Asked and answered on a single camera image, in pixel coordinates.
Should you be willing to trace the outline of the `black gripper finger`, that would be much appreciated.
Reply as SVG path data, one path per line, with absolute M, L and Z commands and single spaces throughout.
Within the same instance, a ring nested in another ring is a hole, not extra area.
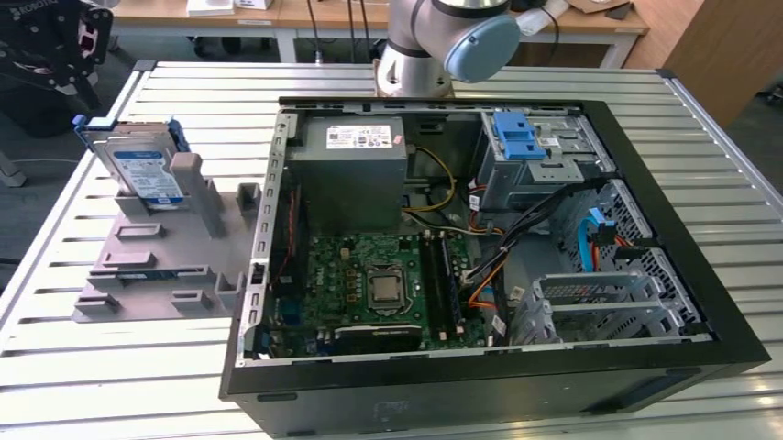
M 102 57 L 76 60 L 46 59 L 52 88 L 62 94 L 76 97 L 90 110 L 102 106 L 96 93 L 96 67 L 103 64 Z
M 38 65 L 24 52 L 15 49 L 2 50 L 2 74 L 22 83 L 43 87 L 42 76 L 36 73 Z

